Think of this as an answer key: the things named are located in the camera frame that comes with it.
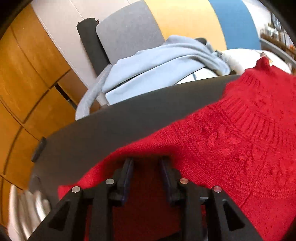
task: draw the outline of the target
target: wooden cabinet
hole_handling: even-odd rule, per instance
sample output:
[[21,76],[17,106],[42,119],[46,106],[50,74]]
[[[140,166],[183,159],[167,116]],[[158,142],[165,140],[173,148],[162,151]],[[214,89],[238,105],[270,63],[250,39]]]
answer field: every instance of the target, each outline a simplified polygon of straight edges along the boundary
[[5,178],[22,189],[28,189],[31,170],[34,166],[31,157],[37,145],[38,140],[22,129],[7,160]]
[[[72,69],[58,81],[58,84],[76,105],[78,105],[81,98],[87,91],[85,85]],[[100,107],[99,102],[95,100],[91,106],[90,112],[95,112],[99,110]]]
[[[38,140],[75,121],[74,108],[53,85],[67,76],[61,83],[77,101],[86,87],[69,71],[31,5],[1,38],[0,59],[0,223],[7,226],[11,183],[28,189]],[[71,92],[73,83],[78,94]]]
[[20,127],[21,125],[0,102],[0,173],[4,171],[8,153]]
[[35,107],[24,126],[40,140],[74,121],[74,108],[56,88],[52,88]]
[[15,18],[11,28],[19,46],[48,87],[70,69],[40,24],[31,5]]
[[22,52],[9,27],[0,40],[0,96],[23,122],[47,86]]

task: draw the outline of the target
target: metal screw head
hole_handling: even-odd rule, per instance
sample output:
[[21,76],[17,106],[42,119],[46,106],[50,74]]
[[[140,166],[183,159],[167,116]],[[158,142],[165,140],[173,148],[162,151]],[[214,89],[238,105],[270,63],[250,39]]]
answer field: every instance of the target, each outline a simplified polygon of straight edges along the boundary
[[213,190],[214,192],[217,192],[217,193],[222,192],[222,188],[219,186],[214,186]]
[[72,187],[72,192],[79,192],[79,191],[80,191],[80,187],[78,186]]
[[180,179],[180,183],[182,183],[182,184],[187,184],[188,182],[189,182],[189,180],[187,178]]
[[108,178],[107,180],[106,180],[106,184],[109,184],[109,185],[111,185],[111,184],[113,184],[115,181],[114,181],[114,179],[112,179],[112,178]]

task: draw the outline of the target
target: black gripper frame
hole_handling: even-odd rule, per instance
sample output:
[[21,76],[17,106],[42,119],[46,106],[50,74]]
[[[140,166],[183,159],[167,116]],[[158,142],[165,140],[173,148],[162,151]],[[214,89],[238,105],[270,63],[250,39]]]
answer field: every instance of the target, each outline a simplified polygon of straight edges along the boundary
[[[160,168],[169,203],[183,211],[181,232],[161,240],[263,241],[223,190],[216,193],[191,181],[182,184],[179,171],[170,167],[166,157],[160,159]],[[92,188],[70,190],[28,241],[83,241],[89,208],[89,241],[112,241],[112,207],[121,207],[126,202],[132,174],[133,159],[127,158],[112,179]]]

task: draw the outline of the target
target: white wall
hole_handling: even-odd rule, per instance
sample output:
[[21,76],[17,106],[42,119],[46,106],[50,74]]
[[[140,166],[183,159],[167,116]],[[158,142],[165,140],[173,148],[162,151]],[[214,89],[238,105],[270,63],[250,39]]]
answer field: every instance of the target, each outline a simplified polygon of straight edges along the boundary
[[117,10],[129,5],[128,0],[70,0],[81,16],[102,21]]
[[260,36],[260,30],[264,28],[264,25],[271,22],[269,10],[258,0],[242,0],[248,8],[254,24],[256,26],[258,36]]

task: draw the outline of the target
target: ribbed knit neckline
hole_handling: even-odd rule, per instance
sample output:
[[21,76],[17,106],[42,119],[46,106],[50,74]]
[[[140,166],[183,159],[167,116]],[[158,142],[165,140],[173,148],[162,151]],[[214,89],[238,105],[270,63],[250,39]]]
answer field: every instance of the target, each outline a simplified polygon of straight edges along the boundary
[[260,145],[296,148],[296,77],[269,66],[266,57],[228,84],[218,105],[238,130]]

